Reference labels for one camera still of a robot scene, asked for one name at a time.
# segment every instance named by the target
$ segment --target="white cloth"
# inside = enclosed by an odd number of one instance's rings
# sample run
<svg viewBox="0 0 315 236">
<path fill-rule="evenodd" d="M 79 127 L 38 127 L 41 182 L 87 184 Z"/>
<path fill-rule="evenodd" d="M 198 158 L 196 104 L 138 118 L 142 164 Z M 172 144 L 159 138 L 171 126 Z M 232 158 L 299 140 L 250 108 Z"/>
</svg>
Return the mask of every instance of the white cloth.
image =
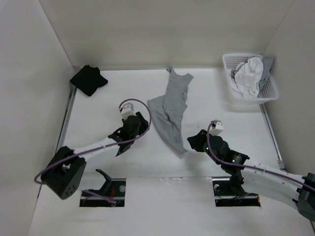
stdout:
<svg viewBox="0 0 315 236">
<path fill-rule="evenodd" d="M 240 92 L 244 98 L 257 97 L 259 94 L 259 84 L 263 71 L 263 63 L 260 58 L 254 57 L 248 59 L 247 63 L 238 65 L 241 66 L 240 70 L 235 74 L 236 90 Z"/>
<path fill-rule="evenodd" d="M 244 64 L 245 64 L 245 62 L 239 63 L 239 64 L 237 65 L 237 67 L 235 68 L 235 70 L 239 70 Z M 243 96 L 242 93 L 241 93 L 241 91 L 238 89 L 237 84 L 235 83 L 235 79 L 230 76 L 230 80 L 231 80 L 232 89 L 233 89 L 234 91 L 240 93 L 240 96 Z"/>
</svg>

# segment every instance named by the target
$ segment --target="rectangular opening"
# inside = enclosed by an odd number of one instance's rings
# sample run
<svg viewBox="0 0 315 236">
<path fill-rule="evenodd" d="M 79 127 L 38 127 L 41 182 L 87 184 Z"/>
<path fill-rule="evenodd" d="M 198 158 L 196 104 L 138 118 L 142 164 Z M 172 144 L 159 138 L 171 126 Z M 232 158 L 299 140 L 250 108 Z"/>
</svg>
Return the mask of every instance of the rectangular opening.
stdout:
<svg viewBox="0 0 315 236">
<path fill-rule="evenodd" d="M 213 179 L 215 204 L 217 207 L 260 207 L 260 198 L 255 193 L 239 195 L 229 178 Z"/>
<path fill-rule="evenodd" d="M 80 207 L 124 207 L 126 194 L 126 179 L 112 179 L 108 191 L 103 196 L 112 197 L 117 201 L 116 204 L 91 196 L 88 193 L 82 192 L 80 198 Z"/>
</svg>

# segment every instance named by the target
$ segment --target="screw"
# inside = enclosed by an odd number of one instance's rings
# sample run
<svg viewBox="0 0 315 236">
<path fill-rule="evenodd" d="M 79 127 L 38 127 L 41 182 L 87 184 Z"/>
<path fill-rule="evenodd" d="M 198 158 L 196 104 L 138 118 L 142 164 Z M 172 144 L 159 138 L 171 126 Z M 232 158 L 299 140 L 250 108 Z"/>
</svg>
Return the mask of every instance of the screw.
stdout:
<svg viewBox="0 0 315 236">
<path fill-rule="evenodd" d="M 215 192 L 217 192 L 219 190 L 220 185 L 215 184 L 215 186 L 213 186 L 213 189 L 215 190 Z"/>
<path fill-rule="evenodd" d="M 120 185 L 119 186 L 119 191 L 121 191 L 122 193 L 126 191 L 126 187 L 124 185 Z"/>
</svg>

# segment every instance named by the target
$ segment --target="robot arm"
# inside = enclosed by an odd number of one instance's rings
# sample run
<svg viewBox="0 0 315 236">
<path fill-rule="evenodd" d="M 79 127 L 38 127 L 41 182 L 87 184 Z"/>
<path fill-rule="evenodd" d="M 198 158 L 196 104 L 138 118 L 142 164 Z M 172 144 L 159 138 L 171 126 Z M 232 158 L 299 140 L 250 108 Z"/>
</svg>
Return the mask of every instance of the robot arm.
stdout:
<svg viewBox="0 0 315 236">
<path fill-rule="evenodd" d="M 76 190 L 83 190 L 80 182 L 87 163 L 101 163 L 104 158 L 115 157 L 124 153 L 134 143 L 128 141 L 142 135 L 147 130 L 148 122 L 140 112 L 134 113 L 132 103 L 125 104 L 120 112 L 123 117 L 123 126 L 104 140 L 82 148 L 70 149 L 64 146 L 56 152 L 47 167 L 80 153 L 79 156 L 58 164 L 41 175 L 42 182 L 61 199 L 67 199 Z M 108 182 L 111 181 L 111 178 L 102 170 L 96 171 L 105 177 L 106 182 L 99 190 L 91 189 L 90 191 L 102 195 L 107 191 L 106 188 L 109 186 Z"/>
<path fill-rule="evenodd" d="M 283 202 L 298 210 L 307 219 L 315 221 L 315 192 L 285 178 L 290 177 L 297 182 L 314 187 L 314 174 L 308 173 L 306 177 L 293 175 L 255 162 L 247 155 L 231 150 L 228 143 L 217 136 L 222 131 L 222 123 L 219 120 L 214 121 L 212 129 L 209 131 L 212 153 L 224 163 L 240 165 L 245 163 L 249 168 L 227 165 L 216 160 L 209 151 L 206 130 L 201 130 L 196 136 L 189 137 L 188 142 L 192 149 L 207 153 L 218 165 L 221 165 L 224 171 L 231 175 L 230 185 L 238 196 L 246 193 L 260 194 Z"/>
</svg>

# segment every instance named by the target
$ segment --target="white plastic box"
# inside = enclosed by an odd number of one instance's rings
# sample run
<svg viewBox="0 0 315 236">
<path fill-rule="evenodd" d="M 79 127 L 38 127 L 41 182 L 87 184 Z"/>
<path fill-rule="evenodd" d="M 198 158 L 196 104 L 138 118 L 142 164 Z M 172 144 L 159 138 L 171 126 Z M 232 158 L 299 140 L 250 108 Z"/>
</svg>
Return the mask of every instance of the white plastic box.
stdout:
<svg viewBox="0 0 315 236">
<path fill-rule="evenodd" d="M 227 89 L 230 101 L 236 105 L 252 105 L 252 104 L 263 104 L 265 102 L 276 100 L 279 98 L 279 92 L 277 85 L 273 76 L 269 78 L 267 84 L 263 87 L 263 89 L 259 92 L 258 97 L 253 98 L 244 98 L 240 93 L 234 91 L 231 86 L 231 70 L 234 70 L 236 66 L 241 62 L 247 62 L 249 58 L 252 57 L 260 57 L 262 55 L 259 54 L 250 54 L 250 53 L 233 53 L 233 54 L 224 54 L 223 64 L 225 70 L 225 77 L 227 82 Z"/>
</svg>

